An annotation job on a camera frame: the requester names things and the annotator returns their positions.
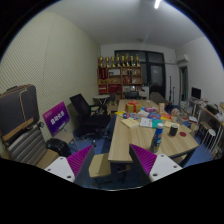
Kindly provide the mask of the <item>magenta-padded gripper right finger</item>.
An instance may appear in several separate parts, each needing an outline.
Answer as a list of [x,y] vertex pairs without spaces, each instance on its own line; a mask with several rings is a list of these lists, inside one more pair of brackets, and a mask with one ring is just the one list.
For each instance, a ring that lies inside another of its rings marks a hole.
[[129,154],[133,160],[134,175],[141,186],[155,182],[182,169],[167,155],[156,155],[134,144],[129,145]]

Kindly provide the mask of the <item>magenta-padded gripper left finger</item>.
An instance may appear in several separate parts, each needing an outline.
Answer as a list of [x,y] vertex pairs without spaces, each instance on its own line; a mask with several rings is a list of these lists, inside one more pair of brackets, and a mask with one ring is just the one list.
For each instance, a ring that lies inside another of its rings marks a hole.
[[90,145],[69,157],[59,156],[45,171],[82,186],[89,177],[88,169],[94,155],[94,146]]

